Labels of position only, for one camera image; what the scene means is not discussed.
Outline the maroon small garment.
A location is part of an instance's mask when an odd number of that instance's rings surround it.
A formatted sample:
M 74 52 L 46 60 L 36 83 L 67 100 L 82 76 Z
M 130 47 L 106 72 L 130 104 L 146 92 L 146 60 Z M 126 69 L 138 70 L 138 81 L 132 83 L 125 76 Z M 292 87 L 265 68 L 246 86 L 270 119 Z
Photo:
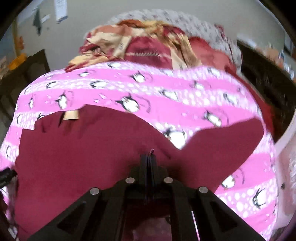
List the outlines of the maroon small garment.
M 152 125 L 131 113 L 86 105 L 78 120 L 45 116 L 23 130 L 15 162 L 15 220 L 27 240 L 93 187 L 106 189 L 126 178 L 142 155 L 188 187 L 215 191 L 253 153 L 263 137 L 259 119 L 195 133 L 176 148 Z

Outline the pink white cushioned chair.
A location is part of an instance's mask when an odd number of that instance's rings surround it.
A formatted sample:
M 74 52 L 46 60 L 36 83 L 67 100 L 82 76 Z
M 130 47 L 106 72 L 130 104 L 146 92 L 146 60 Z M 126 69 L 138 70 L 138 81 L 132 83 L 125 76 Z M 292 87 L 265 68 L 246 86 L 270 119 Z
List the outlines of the pink white cushioned chair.
M 295 126 L 290 126 L 276 142 L 278 206 L 275 228 L 287 226 L 295 212 Z

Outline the pink penguin bed sheet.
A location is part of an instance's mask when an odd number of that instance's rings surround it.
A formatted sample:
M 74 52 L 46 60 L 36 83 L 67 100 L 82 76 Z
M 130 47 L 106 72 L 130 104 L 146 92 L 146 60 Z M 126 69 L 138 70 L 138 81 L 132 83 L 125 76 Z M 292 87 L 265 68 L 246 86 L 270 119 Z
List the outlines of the pink penguin bed sheet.
M 259 118 L 264 127 L 262 140 L 247 161 L 226 177 L 216 194 L 265 240 L 271 238 L 278 211 L 273 112 L 235 71 L 209 66 L 172 71 L 109 62 L 46 73 L 18 97 L 1 145 L 1 168 L 14 164 L 23 130 L 33 130 L 35 122 L 48 114 L 86 104 L 135 114 L 177 149 L 202 129 Z

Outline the dark wooden headboard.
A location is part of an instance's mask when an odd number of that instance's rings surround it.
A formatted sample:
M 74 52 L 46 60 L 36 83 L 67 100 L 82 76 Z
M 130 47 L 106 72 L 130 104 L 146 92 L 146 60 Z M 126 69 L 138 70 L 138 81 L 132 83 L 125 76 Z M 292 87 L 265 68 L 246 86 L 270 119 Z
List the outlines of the dark wooden headboard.
M 295 113 L 295 84 L 287 73 L 255 49 L 241 41 L 237 45 L 242 53 L 242 74 L 271 106 L 274 140 L 278 141 Z

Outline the red yellow floral blanket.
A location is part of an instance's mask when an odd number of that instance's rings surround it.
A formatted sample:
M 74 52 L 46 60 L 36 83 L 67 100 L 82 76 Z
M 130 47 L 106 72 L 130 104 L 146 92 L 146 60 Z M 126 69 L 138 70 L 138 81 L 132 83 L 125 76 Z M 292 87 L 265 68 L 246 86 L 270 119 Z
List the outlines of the red yellow floral blanket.
M 163 21 L 122 20 L 90 31 L 67 72 L 110 61 L 128 61 L 162 69 L 184 70 L 201 65 L 235 71 L 230 57 L 200 37 L 188 37 Z

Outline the white floral pillow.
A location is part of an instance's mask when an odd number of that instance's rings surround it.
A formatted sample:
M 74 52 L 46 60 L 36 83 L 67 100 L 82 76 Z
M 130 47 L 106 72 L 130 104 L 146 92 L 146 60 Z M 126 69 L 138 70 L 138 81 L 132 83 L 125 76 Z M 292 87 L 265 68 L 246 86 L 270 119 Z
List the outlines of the white floral pillow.
M 241 51 L 231 40 L 225 37 L 224 32 L 206 21 L 200 21 L 198 18 L 185 13 L 176 11 L 167 11 L 161 9 L 144 9 L 142 11 L 135 10 L 127 13 L 117 15 L 108 22 L 107 25 L 116 25 L 122 20 L 139 20 L 139 21 L 163 21 L 170 25 L 183 30 L 188 37 L 200 37 L 206 40 L 209 45 L 215 49 L 225 53 L 232 63 L 234 63 L 236 70 L 224 70 L 236 73 L 242 64 Z

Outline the white paper on wall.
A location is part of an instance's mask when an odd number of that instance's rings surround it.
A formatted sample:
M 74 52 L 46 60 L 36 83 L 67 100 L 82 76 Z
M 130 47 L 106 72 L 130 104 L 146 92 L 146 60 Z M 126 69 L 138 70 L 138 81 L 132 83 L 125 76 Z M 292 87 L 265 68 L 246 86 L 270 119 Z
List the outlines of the white paper on wall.
M 55 0 L 55 16 L 56 22 L 59 24 L 63 20 L 68 18 L 67 1 L 66 0 Z

